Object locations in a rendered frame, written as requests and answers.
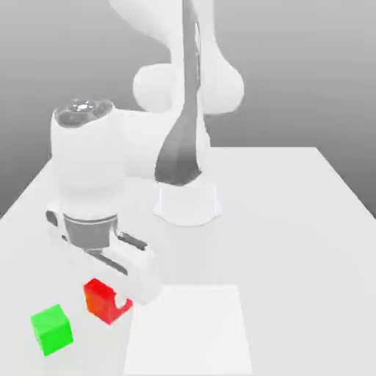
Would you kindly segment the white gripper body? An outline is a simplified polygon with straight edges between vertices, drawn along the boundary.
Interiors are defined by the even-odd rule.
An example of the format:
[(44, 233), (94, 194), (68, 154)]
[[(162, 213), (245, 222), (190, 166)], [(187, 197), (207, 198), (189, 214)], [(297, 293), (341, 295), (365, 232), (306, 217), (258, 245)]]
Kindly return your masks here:
[(61, 254), (72, 266), (76, 279), (86, 284), (97, 279), (115, 293), (115, 304), (123, 306), (127, 299), (147, 305), (162, 290), (156, 255), (148, 246), (142, 250), (109, 232), (109, 246), (82, 250), (73, 245), (68, 234), (58, 230)]

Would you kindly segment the small red cube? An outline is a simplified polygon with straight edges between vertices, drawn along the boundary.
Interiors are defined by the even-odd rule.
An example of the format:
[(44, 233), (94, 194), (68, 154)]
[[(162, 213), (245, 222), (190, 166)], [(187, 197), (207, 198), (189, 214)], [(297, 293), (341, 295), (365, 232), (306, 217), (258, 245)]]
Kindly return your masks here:
[(115, 304), (115, 291), (96, 278), (84, 285), (87, 310), (108, 325), (123, 316), (133, 306), (133, 301), (126, 299), (121, 307)]

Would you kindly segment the small green cube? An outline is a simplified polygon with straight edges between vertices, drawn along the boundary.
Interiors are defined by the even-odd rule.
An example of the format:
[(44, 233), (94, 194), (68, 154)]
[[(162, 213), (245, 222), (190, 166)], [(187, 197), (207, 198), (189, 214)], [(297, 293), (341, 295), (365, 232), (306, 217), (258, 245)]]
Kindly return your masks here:
[(60, 304), (32, 315), (30, 321), (44, 356), (73, 343), (71, 324)]

